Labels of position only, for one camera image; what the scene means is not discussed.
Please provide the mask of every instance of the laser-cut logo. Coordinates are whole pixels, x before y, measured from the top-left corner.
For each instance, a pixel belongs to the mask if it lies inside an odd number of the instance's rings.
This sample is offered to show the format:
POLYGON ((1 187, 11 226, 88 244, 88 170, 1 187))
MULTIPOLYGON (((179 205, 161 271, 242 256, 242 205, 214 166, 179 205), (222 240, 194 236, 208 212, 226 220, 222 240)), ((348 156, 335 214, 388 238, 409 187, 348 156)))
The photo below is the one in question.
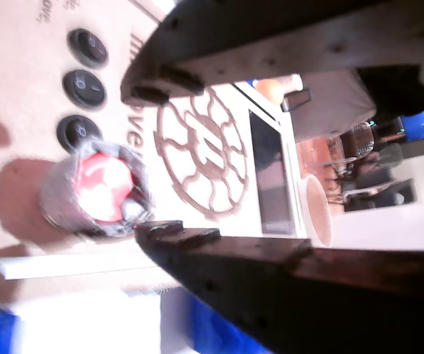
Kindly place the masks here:
POLYGON ((249 182, 247 153, 231 111, 214 90, 204 95, 206 107, 199 107, 203 98, 191 97, 183 114, 172 103, 160 108, 154 141, 179 198, 216 220, 240 210, 249 182), (181 128, 168 130, 168 119, 181 128), (187 156, 178 159, 181 154, 187 156), (190 169, 184 164, 193 164, 195 172, 184 175, 190 169))

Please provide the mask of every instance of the screw hole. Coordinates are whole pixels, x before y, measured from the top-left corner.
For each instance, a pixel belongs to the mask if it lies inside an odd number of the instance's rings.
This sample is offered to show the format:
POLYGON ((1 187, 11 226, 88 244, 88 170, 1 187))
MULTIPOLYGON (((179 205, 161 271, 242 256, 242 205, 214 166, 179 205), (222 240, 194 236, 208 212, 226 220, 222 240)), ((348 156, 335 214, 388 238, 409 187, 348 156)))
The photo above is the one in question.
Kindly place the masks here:
POLYGON ((208 281, 205 284, 205 289, 207 289, 208 291, 215 291, 217 290, 217 286, 213 282, 208 281))
POLYGON ((179 25, 179 20, 177 18, 174 18, 173 21, 170 23, 170 28, 172 30, 176 30, 179 25))
POLYGON ((268 322, 263 317, 258 317, 256 323, 257 323, 257 326, 259 328, 262 328, 263 330, 268 327, 268 322))
POLYGON ((331 47, 333 53, 341 53, 344 51, 344 46, 342 44, 336 44, 331 47))

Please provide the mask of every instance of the white strip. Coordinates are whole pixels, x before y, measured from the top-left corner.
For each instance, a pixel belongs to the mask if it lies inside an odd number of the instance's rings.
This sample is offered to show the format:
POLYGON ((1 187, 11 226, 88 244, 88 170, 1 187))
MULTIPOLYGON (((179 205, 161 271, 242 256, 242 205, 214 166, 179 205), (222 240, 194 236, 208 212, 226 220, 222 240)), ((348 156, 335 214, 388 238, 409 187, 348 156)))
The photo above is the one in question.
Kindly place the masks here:
POLYGON ((59 277, 101 271, 155 267, 146 254, 59 254, 36 257, 1 257, 0 274, 6 280, 59 277))

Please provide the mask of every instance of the chair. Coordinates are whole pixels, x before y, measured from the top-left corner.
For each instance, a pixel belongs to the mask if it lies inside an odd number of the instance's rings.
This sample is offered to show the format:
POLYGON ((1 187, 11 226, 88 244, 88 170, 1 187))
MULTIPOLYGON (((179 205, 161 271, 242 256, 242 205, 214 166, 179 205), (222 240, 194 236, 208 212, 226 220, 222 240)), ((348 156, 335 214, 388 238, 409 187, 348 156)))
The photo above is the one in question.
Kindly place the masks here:
POLYGON ((406 190, 412 189, 413 179, 393 180, 372 187, 346 190, 332 204, 343 204, 345 211, 392 207, 410 203, 405 200, 406 190))
POLYGON ((379 152, 379 158, 376 164, 381 167, 395 168, 403 161, 402 147, 394 143, 385 147, 379 152))
POLYGON ((337 145, 341 146, 344 152, 344 158, 332 159, 331 161, 312 164, 311 167, 337 167, 346 166, 358 159, 369 155, 374 148, 374 136, 368 122, 362 122, 352 127, 348 132, 331 140, 328 148, 330 152, 338 150, 337 145))

